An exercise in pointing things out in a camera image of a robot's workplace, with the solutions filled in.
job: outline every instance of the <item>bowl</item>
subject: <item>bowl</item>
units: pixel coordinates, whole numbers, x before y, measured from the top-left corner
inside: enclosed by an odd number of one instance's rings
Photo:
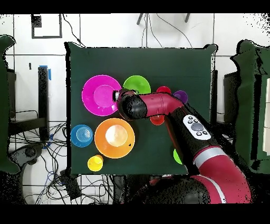
[[[175,96],[176,98],[180,99],[184,104],[187,103],[188,101],[188,95],[186,94],[185,91],[183,90],[178,90],[176,91],[173,96]]]
[[[137,94],[151,93],[149,82],[143,76],[130,76],[124,82],[123,88],[135,90]]]
[[[102,155],[108,158],[122,158],[134,147],[135,134],[125,120],[110,118],[97,127],[94,141]]]
[[[93,141],[93,131],[87,125],[77,125],[72,128],[71,142],[80,148],[90,145]]]
[[[111,115],[117,111],[116,102],[112,101],[112,92],[120,89],[120,84],[113,77],[105,74],[94,76],[83,86],[83,104],[94,115]]]

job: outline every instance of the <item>white tile floor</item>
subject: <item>white tile floor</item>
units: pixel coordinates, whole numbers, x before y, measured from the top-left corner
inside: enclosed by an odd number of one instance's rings
[[[42,14],[42,28],[35,28],[35,35],[58,35],[58,14]],[[218,105],[217,111],[224,112],[223,77],[225,74],[236,71],[236,66],[229,58],[236,53],[237,43],[249,39],[257,44],[267,46],[270,44],[269,30],[263,24],[264,19],[259,14],[196,14],[190,15],[185,23],[185,13],[164,14],[160,17],[183,31],[188,37],[193,48],[203,48],[206,44],[218,45],[215,58],[218,70]],[[86,46],[114,46],[114,47],[140,47],[146,46],[146,33],[142,43],[142,32],[145,23],[142,18],[140,25],[136,25],[139,13],[134,14],[66,14],[65,18],[72,25],[73,33],[81,39]],[[163,47],[189,48],[186,38],[176,29],[162,21],[155,13],[150,13],[152,31]],[[50,126],[66,121],[66,91],[65,91],[65,41],[76,42],[71,33],[71,28],[62,20],[61,39],[32,39],[30,15],[0,15],[0,34],[8,34],[15,38],[16,44],[6,52],[8,67],[15,69],[16,81],[16,110],[37,110],[37,67],[48,66],[52,71],[52,80],[49,81],[49,119]],[[160,48],[161,46],[151,33],[148,26],[148,47]],[[35,113],[18,114],[17,119],[33,118]],[[223,120],[223,115],[218,115],[218,120]],[[60,131],[55,138],[64,140]],[[20,147],[20,143],[11,143],[9,150]],[[66,155],[66,148],[61,148],[59,154]],[[42,156],[46,160],[47,169],[52,170],[51,157],[44,150]],[[66,168],[66,157],[57,157],[59,170]],[[39,194],[44,189],[47,172],[42,158],[33,166],[27,166],[23,179],[24,194]],[[89,176],[91,182],[100,180],[99,175]],[[89,186],[90,182],[84,175],[78,178],[79,185],[86,195],[99,193],[100,181]],[[108,195],[102,197],[107,202]],[[28,203],[34,203],[37,196],[26,198]],[[46,200],[46,203],[63,203],[61,200]],[[93,199],[83,199],[83,204],[91,203]]]

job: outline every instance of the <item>green table surface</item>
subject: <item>green table surface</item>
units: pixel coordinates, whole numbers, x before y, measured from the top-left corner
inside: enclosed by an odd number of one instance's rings
[[[84,107],[81,91],[93,76],[107,74],[123,85],[131,75],[144,76],[155,92],[168,86],[172,92],[184,90],[189,103],[209,120],[211,59],[214,44],[204,49],[81,48],[69,42],[71,65],[71,128],[85,124],[95,132],[114,114],[99,117]],[[128,121],[135,132],[135,145],[123,158],[103,156],[103,168],[92,172],[87,167],[91,156],[100,154],[94,141],[85,148],[71,143],[71,172],[74,174],[186,174],[186,168],[173,158],[173,145],[163,123],[155,126],[150,119]]]

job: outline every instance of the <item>magenta bowl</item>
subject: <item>magenta bowl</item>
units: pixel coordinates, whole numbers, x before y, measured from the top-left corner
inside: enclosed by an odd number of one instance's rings
[[[111,115],[117,111],[116,103],[112,101],[112,92],[120,89],[120,84],[113,77],[105,74],[94,76],[83,86],[83,104],[97,116]]]

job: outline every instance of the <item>orange bowl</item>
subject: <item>orange bowl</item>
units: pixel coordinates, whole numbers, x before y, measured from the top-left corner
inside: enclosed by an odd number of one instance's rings
[[[94,141],[97,149],[104,156],[122,158],[134,147],[135,134],[125,120],[110,118],[97,127]]]

